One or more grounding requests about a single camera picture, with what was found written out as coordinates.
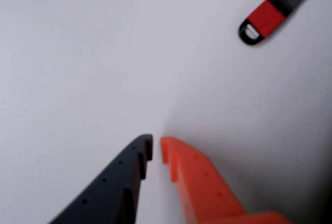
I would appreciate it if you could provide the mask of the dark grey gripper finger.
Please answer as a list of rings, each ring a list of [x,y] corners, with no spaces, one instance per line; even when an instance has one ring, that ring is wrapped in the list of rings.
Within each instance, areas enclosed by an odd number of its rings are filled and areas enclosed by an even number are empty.
[[[135,223],[153,136],[135,138],[52,223]]]

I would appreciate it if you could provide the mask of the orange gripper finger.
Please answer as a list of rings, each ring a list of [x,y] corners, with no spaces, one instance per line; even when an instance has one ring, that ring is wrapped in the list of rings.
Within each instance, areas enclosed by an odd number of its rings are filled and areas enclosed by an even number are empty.
[[[171,136],[160,139],[162,162],[176,183],[186,223],[289,223],[273,212],[249,214],[210,159]]]

